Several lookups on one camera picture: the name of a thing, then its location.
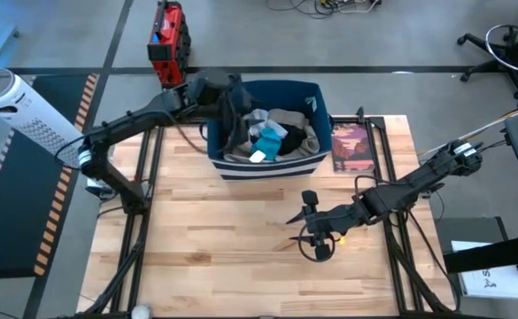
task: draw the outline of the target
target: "office chair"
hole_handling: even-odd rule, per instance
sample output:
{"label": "office chair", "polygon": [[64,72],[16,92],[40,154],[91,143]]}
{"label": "office chair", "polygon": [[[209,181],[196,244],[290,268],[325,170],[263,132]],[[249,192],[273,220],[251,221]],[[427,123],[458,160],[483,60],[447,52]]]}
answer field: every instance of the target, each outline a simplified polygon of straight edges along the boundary
{"label": "office chair", "polygon": [[466,41],[470,41],[472,44],[479,47],[481,50],[490,53],[493,59],[485,62],[478,66],[470,67],[461,77],[462,82],[467,82],[469,76],[477,72],[497,72],[503,71],[508,74],[514,86],[516,92],[514,98],[518,99],[518,39],[517,32],[518,26],[511,25],[500,25],[493,27],[487,33],[486,38],[489,39],[489,35],[493,30],[499,28],[508,28],[508,33],[503,36],[503,41],[506,44],[495,44],[492,42],[486,42],[474,35],[465,34],[461,38],[457,39],[458,45],[463,45]]}

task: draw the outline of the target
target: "storage bin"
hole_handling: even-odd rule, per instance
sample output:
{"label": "storage bin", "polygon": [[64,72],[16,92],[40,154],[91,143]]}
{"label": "storage bin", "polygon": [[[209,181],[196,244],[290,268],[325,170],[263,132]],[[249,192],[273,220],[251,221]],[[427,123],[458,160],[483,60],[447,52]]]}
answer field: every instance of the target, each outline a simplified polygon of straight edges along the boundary
{"label": "storage bin", "polygon": [[310,120],[310,125],[320,141],[317,154],[271,163],[237,163],[226,161],[220,149],[227,142],[228,132],[221,121],[207,122],[207,156],[225,180],[255,180],[311,174],[331,152],[331,124],[321,95],[320,86],[298,81],[244,82],[251,94],[253,107],[264,110],[279,108],[298,111]]}

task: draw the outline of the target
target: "teal cloth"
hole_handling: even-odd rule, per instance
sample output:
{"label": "teal cloth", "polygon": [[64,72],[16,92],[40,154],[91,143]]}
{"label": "teal cloth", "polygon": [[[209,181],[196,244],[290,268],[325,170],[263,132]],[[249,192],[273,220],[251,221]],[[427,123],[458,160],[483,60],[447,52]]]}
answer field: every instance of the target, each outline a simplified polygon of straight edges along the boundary
{"label": "teal cloth", "polygon": [[251,152],[254,154],[256,151],[264,152],[266,157],[265,160],[274,160],[280,150],[282,140],[276,134],[272,128],[263,128],[260,131],[259,140],[252,145]]}

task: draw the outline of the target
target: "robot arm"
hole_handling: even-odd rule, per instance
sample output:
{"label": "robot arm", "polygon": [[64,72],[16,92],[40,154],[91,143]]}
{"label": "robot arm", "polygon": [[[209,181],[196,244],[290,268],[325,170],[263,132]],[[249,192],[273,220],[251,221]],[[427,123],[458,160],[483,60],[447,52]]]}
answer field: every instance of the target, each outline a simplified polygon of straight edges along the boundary
{"label": "robot arm", "polygon": [[[250,101],[243,102],[243,95],[240,76],[212,69],[200,72],[194,81],[164,90],[144,108],[93,128],[79,149],[81,172],[117,191],[126,214],[142,214],[148,201],[141,184],[129,181],[107,160],[109,148],[150,128],[195,118],[222,120],[224,129],[233,132],[228,144],[244,143],[248,129],[242,115],[251,111],[251,105]],[[233,103],[236,97],[241,101]]]}
{"label": "robot arm", "polygon": [[[308,260],[327,261],[335,251],[335,243],[332,243],[331,249],[325,243],[326,239],[334,241],[332,232],[344,236],[353,227],[373,225],[388,218],[393,212],[407,210],[414,205],[420,193],[436,190],[437,183],[448,175],[464,176],[474,173],[481,167],[482,160],[481,154],[471,144],[459,140],[451,142],[421,167],[398,181],[372,187],[361,194],[356,193],[353,204],[336,206],[327,212],[317,212],[316,193],[305,191],[302,193],[305,206],[297,216],[287,222],[304,219],[305,226],[297,237],[291,239],[298,241],[302,253],[302,242],[315,247],[316,258],[305,255]],[[311,235],[302,236],[305,230]]]}

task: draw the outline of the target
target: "sunset painting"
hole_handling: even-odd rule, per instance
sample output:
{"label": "sunset painting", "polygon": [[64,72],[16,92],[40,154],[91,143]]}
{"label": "sunset painting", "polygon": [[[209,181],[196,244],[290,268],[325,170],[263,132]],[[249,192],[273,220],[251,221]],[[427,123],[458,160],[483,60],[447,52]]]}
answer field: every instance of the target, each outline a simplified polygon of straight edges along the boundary
{"label": "sunset painting", "polygon": [[367,129],[356,123],[338,123],[331,134],[333,169],[336,172],[371,171],[375,168]]}

